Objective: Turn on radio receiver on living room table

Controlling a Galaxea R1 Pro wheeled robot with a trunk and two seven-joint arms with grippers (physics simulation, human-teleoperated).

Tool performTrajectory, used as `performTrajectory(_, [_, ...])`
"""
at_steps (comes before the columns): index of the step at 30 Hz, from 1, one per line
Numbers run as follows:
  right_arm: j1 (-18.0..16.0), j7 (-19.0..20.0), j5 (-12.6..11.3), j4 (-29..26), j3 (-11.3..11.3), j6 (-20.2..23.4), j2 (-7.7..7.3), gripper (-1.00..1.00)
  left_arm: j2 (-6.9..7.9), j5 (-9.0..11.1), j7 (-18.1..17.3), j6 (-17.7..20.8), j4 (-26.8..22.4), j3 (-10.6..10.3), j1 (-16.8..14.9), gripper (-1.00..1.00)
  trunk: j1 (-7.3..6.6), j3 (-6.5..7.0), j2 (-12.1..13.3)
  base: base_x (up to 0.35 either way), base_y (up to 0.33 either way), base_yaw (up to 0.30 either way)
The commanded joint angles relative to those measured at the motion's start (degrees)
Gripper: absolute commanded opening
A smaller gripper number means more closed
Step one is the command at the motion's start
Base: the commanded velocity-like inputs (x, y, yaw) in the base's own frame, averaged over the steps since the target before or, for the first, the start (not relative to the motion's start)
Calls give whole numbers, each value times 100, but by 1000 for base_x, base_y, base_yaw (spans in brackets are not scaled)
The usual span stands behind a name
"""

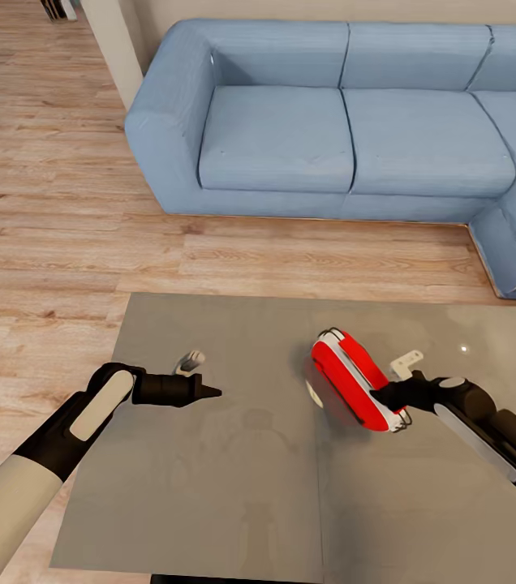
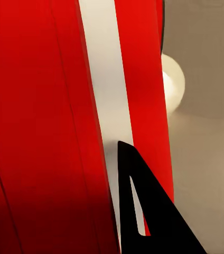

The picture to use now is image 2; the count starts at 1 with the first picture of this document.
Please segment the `radio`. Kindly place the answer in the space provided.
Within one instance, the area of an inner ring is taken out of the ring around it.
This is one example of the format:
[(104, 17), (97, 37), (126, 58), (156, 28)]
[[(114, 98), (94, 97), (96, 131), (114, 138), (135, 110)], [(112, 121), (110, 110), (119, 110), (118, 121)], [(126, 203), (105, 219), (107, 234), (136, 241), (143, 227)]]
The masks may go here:
[(164, 24), (165, 0), (0, 0), (0, 254), (122, 254), (118, 141), (174, 204)]

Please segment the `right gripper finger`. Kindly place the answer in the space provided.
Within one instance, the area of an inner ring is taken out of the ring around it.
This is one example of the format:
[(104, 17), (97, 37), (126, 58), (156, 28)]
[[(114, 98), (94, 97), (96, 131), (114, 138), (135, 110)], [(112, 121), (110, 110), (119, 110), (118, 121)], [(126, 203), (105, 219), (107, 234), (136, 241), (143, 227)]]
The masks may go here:
[[(118, 141), (122, 254), (207, 254), (137, 149)], [(139, 234), (132, 177), (151, 236)]]

